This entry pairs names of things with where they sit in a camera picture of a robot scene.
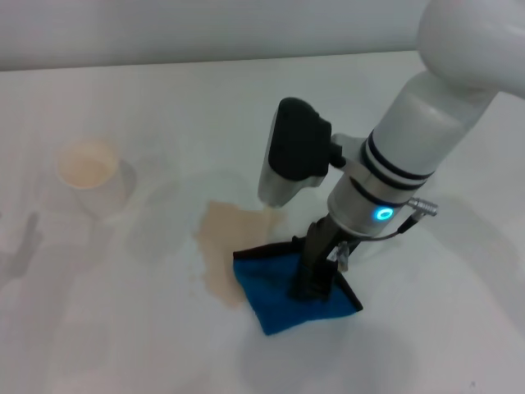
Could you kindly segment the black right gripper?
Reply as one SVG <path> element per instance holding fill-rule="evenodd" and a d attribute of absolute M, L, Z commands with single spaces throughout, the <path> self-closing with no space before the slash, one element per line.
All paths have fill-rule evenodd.
<path fill-rule="evenodd" d="M 292 278 L 288 296 L 294 300 L 327 301 L 331 295 L 334 280 L 332 268 L 314 268 L 317 262 L 326 260 L 327 256 L 341 242 L 350 242 L 353 236 L 332 219 L 330 215 L 312 222 L 308 228 L 301 254 L 301 264 Z"/>

